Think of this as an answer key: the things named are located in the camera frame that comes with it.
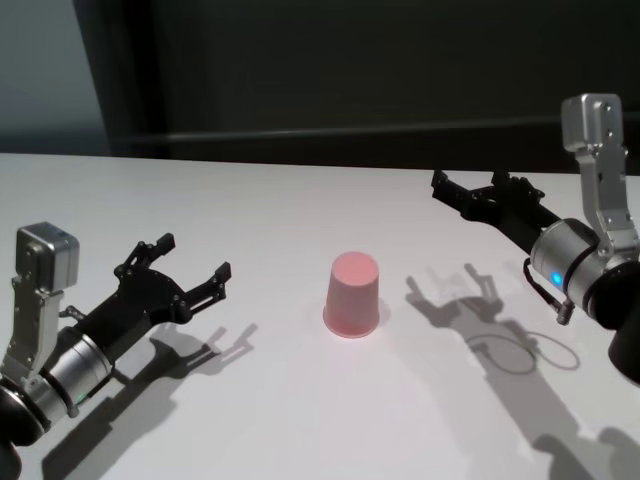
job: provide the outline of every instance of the table surface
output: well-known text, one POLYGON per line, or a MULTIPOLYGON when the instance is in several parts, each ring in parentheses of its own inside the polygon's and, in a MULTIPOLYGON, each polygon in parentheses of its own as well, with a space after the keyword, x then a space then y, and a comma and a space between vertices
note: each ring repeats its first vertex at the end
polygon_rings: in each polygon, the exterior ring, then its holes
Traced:
MULTIPOLYGON (((528 175, 583 218, 577 175, 528 175)), ((640 389, 612 334, 560 327, 499 232, 431 198, 431 172, 0 155, 0 348, 11 334, 15 231, 43 220, 81 243, 63 305, 116 288, 139 240, 190 288, 223 261, 224 302, 160 327, 75 419, 20 449, 24 479, 637 479, 640 389), (322 322, 330 266, 380 266, 382 323, 345 340, 322 322)), ((468 187, 488 173, 453 172, 468 187)), ((640 212, 640 179, 629 178, 640 212)))

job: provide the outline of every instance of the dark wall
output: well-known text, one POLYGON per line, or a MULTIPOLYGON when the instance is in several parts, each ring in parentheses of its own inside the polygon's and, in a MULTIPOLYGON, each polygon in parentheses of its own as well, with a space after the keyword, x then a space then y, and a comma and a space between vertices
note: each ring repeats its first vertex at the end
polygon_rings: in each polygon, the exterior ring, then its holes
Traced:
POLYGON ((640 105, 636 0, 152 3, 171 131, 557 117, 640 105))

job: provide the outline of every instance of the gray wall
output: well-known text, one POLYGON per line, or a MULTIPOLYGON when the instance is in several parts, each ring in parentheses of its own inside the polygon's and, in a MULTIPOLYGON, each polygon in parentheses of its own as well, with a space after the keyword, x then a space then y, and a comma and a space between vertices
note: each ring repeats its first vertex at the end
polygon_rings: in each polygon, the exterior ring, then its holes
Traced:
POLYGON ((71 0, 0 0, 0 152, 108 154, 71 0))

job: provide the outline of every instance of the black cable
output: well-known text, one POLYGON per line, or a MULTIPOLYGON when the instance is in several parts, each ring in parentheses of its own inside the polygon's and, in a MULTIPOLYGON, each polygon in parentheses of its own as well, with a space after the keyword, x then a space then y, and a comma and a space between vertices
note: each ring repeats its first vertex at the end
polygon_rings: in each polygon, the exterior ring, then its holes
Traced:
POLYGON ((551 308, 555 310, 556 313, 558 313, 560 307, 562 307, 562 304, 553 295, 547 292, 542 285, 536 283, 536 281, 531 276, 531 272, 529 271, 529 265, 531 265, 531 259, 527 258, 524 261, 524 265, 522 266, 524 278, 526 278, 529 285, 531 285, 531 287, 533 287, 533 289, 538 292, 538 295, 540 295, 542 299, 547 302, 551 306, 551 308))

